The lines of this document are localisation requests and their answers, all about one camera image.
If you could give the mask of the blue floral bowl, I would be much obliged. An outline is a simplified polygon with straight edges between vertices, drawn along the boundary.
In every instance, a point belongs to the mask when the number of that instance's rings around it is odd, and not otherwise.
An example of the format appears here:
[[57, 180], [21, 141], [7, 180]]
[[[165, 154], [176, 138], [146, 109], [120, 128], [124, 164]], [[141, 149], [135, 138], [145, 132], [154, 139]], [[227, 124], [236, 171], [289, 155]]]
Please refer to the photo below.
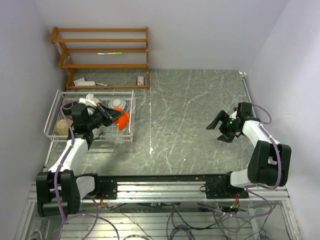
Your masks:
[[124, 111], [128, 111], [128, 104], [123, 98], [113, 98], [108, 102], [108, 107], [110, 109], [120, 108]]

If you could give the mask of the orange bowl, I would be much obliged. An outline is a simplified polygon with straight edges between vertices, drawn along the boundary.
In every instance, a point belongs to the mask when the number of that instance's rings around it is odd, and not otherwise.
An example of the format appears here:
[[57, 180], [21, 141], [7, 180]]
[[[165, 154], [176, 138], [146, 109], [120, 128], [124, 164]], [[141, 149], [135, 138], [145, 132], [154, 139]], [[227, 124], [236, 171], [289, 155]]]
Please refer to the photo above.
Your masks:
[[129, 124], [130, 114], [122, 108], [116, 107], [116, 111], [123, 112], [123, 115], [116, 120], [116, 124], [119, 131], [122, 131]]

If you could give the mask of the brown patterned bowl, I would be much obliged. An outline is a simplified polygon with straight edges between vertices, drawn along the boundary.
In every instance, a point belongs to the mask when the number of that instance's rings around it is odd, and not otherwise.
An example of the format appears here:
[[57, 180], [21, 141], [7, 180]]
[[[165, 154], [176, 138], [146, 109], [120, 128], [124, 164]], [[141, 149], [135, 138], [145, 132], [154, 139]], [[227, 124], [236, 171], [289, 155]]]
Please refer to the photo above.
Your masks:
[[72, 101], [65, 102], [62, 106], [62, 113], [61, 116], [64, 115], [68, 119], [72, 119], [72, 111], [71, 108], [73, 107], [74, 103]]

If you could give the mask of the black bowl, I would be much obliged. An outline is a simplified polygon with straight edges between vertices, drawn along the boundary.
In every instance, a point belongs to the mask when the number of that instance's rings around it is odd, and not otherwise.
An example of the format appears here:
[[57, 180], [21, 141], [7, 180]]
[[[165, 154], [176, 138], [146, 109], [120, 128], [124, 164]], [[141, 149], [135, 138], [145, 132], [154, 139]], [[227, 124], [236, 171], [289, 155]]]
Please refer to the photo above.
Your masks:
[[54, 126], [54, 134], [56, 136], [63, 136], [63, 137], [67, 137], [69, 135], [69, 125], [72, 126], [73, 124], [73, 120], [72, 119], [61, 119], [59, 120], [55, 126]]

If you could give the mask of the plain white bowl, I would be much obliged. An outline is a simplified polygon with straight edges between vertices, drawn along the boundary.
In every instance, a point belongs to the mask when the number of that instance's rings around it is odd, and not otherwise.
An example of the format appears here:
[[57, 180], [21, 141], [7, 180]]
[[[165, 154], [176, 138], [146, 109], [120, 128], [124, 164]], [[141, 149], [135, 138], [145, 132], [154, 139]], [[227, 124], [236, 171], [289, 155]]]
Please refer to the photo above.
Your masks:
[[103, 132], [103, 127], [102, 127], [102, 126], [100, 126], [100, 127], [95, 128], [95, 129], [92, 130], [92, 133], [93, 133], [93, 135], [94, 135], [95, 137], [101, 135], [102, 132]]

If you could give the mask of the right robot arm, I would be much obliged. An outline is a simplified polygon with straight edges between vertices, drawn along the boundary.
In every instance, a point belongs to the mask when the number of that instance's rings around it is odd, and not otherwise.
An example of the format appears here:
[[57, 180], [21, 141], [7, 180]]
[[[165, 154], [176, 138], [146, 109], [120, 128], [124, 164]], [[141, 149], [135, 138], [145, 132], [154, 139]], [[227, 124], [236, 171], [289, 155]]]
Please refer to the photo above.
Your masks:
[[225, 143], [245, 136], [254, 150], [246, 169], [214, 176], [199, 188], [207, 199], [246, 199], [251, 188], [274, 190], [285, 186], [288, 180], [291, 147], [267, 132], [265, 123], [254, 117], [251, 103], [240, 102], [233, 110], [232, 114], [221, 110], [206, 129], [218, 128], [221, 135], [217, 139]]

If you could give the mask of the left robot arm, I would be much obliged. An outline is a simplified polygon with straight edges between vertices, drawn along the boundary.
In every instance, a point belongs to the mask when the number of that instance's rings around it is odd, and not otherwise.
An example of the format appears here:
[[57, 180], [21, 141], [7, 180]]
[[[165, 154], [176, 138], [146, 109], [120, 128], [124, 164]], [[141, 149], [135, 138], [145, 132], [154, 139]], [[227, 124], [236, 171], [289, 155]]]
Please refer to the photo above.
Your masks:
[[36, 177], [37, 211], [40, 217], [75, 215], [81, 200], [88, 196], [98, 198], [102, 193], [96, 173], [76, 175], [80, 160], [89, 151], [95, 137], [93, 130], [118, 123], [124, 129], [129, 121], [128, 112], [108, 108], [102, 103], [89, 106], [76, 103], [70, 108], [73, 122], [68, 124], [65, 149], [56, 163]]

